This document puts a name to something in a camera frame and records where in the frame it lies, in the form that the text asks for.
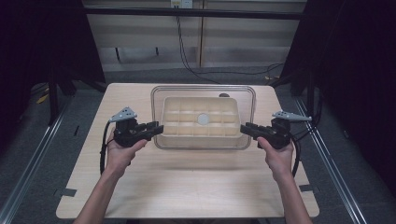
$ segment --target plastic container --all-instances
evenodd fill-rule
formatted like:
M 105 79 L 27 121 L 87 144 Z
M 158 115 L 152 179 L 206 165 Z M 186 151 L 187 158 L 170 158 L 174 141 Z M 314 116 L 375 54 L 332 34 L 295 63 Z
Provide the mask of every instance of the plastic container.
M 159 86 L 151 93 L 153 120 L 164 126 L 154 138 L 162 149 L 244 149 L 250 138 L 255 92 L 247 86 Z

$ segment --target light wood table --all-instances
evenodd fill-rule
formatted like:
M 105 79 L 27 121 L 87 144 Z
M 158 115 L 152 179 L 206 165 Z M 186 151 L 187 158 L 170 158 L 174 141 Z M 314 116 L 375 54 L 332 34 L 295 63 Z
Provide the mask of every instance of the light wood table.
M 152 121 L 150 93 L 156 86 L 108 86 L 67 184 L 76 195 L 62 197 L 59 218 L 75 218 L 99 179 L 99 151 L 109 118 L 129 106 L 138 122 Z M 272 113 L 280 110 L 274 89 L 251 88 L 257 100 L 254 123 L 270 125 Z M 244 150 L 169 150 L 156 148 L 152 140 L 136 154 L 116 186 L 106 217 L 283 217 L 278 187 L 264 158 L 256 141 Z M 295 179 L 298 185 L 309 184 L 302 164 Z M 317 216 L 313 192 L 301 194 L 309 215 Z

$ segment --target forearm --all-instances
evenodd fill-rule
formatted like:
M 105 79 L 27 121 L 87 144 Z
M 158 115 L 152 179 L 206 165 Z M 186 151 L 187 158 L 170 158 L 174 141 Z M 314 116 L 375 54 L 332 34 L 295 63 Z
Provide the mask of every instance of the forearm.
M 288 224 L 312 223 L 292 175 L 282 176 L 282 178 L 277 181 L 277 184 L 279 185 L 280 195 L 285 210 L 286 222 Z
M 105 170 L 74 223 L 102 223 L 118 178 Z

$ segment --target horizontal black bar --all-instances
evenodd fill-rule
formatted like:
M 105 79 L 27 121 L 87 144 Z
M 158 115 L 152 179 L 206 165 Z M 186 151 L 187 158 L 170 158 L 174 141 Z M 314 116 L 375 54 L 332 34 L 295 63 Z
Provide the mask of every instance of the horizontal black bar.
M 297 12 L 241 11 L 194 8 L 165 7 L 36 7 L 35 9 L 50 9 L 71 11 L 73 13 L 98 15 L 140 15 L 140 16 L 179 16 L 179 17 L 215 17 L 215 18 L 246 18 L 273 20 L 301 20 L 307 17 Z

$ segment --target human hand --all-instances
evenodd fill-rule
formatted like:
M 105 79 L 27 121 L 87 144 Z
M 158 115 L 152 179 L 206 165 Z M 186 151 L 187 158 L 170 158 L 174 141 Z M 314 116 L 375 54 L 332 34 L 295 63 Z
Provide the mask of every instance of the human hand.
M 147 140 L 142 139 L 135 143 L 132 147 L 122 147 L 114 139 L 114 128 L 111 130 L 107 139 L 107 164 L 104 172 L 111 172 L 117 178 L 125 173 L 126 167 L 134 158 L 135 153 L 144 147 Z
M 265 161 L 273 172 L 273 178 L 277 182 L 282 177 L 291 175 L 291 160 L 294 147 L 292 143 L 276 150 L 263 137 L 258 137 L 257 141 L 266 152 Z

